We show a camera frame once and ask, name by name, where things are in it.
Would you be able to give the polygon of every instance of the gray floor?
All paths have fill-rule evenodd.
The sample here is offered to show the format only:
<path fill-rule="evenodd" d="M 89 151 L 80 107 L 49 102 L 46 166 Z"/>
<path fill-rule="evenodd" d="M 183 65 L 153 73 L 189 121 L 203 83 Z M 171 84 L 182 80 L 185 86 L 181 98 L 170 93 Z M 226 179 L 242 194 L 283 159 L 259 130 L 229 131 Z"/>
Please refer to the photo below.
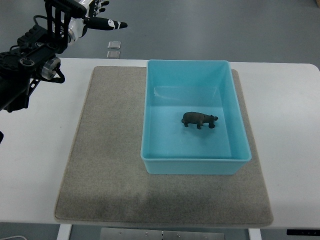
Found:
<path fill-rule="evenodd" d="M 43 0 L 0 0 L 0 53 L 15 45 L 39 14 L 45 15 Z M 121 41 L 121 59 L 308 63 L 320 68 L 320 8 L 315 0 L 111 0 L 99 17 L 129 27 L 89 29 L 58 57 L 106 58 L 108 42 Z M 46 225 L 50 231 L 43 227 L 0 223 L 0 237 L 21 230 L 56 234 L 56 225 Z M 71 239 L 97 239 L 99 229 L 76 226 Z M 263 230 L 262 238 L 284 239 L 284 233 Z"/>

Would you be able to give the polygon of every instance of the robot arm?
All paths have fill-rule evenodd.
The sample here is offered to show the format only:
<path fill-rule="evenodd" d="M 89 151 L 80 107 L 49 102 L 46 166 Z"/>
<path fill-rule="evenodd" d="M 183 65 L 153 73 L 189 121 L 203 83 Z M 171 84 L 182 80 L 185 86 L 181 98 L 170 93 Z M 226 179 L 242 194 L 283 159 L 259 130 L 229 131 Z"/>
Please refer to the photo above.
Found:
<path fill-rule="evenodd" d="M 65 76 L 56 54 L 62 54 L 88 28 L 114 30 L 128 26 L 96 17 L 105 11 L 103 7 L 109 4 L 106 0 L 44 1 L 47 17 L 34 16 L 35 25 L 18 38 L 17 45 L 0 53 L 0 111 L 28 108 L 30 95 L 40 81 L 63 83 Z M 37 18 L 47 20 L 47 29 L 37 23 Z"/>

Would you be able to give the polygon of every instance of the gray carpet mat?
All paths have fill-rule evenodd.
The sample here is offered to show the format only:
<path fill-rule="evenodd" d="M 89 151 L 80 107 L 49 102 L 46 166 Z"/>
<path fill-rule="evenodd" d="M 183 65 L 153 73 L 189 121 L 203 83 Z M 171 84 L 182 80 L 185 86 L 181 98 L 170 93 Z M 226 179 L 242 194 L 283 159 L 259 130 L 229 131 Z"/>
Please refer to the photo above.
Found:
<path fill-rule="evenodd" d="M 252 160 L 234 175 L 148 174 L 140 156 L 145 67 L 97 66 L 56 201 L 59 223 L 259 228 L 273 221 L 238 72 Z"/>

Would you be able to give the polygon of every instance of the toy hippopotamus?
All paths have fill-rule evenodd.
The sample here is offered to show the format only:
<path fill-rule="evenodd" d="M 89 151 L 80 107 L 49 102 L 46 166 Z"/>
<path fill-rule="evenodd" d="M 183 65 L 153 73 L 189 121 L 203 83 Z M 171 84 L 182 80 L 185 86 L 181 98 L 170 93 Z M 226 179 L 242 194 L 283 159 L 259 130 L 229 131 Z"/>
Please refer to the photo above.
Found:
<path fill-rule="evenodd" d="M 203 113 L 191 111 L 183 114 L 181 122 L 185 127 L 188 127 L 188 124 L 196 124 L 197 129 L 201 129 L 201 126 L 203 126 L 204 123 L 209 123 L 209 128 L 213 129 L 215 127 L 214 121 L 217 120 L 217 116 L 206 115 Z"/>

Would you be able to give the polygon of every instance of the white table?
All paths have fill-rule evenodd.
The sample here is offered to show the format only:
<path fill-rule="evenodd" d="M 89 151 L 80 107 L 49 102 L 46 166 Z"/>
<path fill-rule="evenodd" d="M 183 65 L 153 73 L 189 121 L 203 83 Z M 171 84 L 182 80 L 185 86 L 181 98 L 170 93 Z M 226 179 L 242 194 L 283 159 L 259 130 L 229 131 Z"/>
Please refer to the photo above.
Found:
<path fill-rule="evenodd" d="M 63 58 L 29 108 L 0 111 L 0 222 L 56 223 L 54 207 L 95 66 L 146 60 Z M 310 64 L 232 62 L 239 72 L 274 222 L 320 228 L 320 72 Z"/>

